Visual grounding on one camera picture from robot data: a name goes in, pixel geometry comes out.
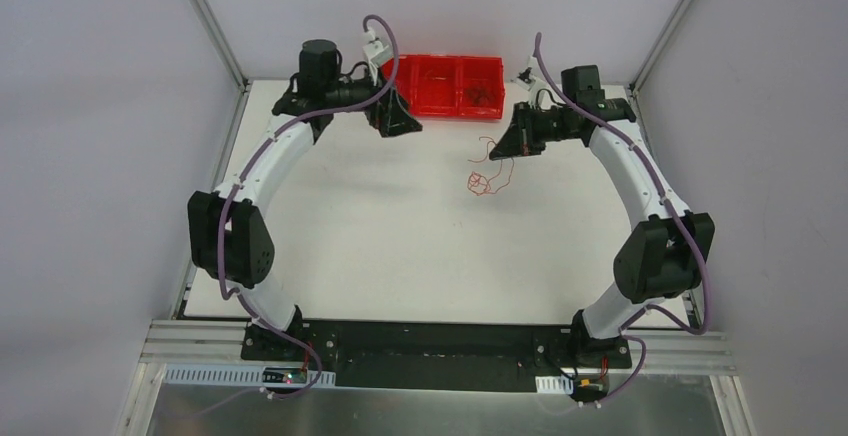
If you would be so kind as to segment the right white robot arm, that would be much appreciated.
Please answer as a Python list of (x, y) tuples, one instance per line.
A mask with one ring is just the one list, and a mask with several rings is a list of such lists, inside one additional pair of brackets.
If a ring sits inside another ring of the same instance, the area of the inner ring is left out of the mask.
[(645, 311), (704, 284), (715, 224), (671, 189), (648, 153), (631, 104), (606, 96), (597, 67), (567, 69), (560, 85), (533, 67), (515, 80), (528, 98), (514, 104), (489, 159), (538, 156), (550, 143), (579, 140), (604, 167), (629, 218), (631, 233), (612, 262), (613, 283), (572, 319), (569, 356), (590, 366)]

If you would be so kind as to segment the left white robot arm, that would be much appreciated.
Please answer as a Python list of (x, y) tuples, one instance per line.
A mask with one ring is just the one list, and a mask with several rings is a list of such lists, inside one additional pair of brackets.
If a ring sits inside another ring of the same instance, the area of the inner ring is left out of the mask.
[(399, 62), (392, 44), (369, 36), (363, 53), (365, 73), (355, 78), (343, 72), (334, 42), (304, 42), (299, 69), (244, 167), (187, 203), (192, 263), (217, 281), (223, 298), (241, 301), (254, 323), (270, 330), (266, 345), (281, 360), (303, 352), (305, 334), (292, 325), (296, 303), (271, 275), (275, 246), (264, 220), (271, 199), (338, 113), (364, 113), (383, 138), (422, 129), (395, 88), (397, 73), (381, 72)]

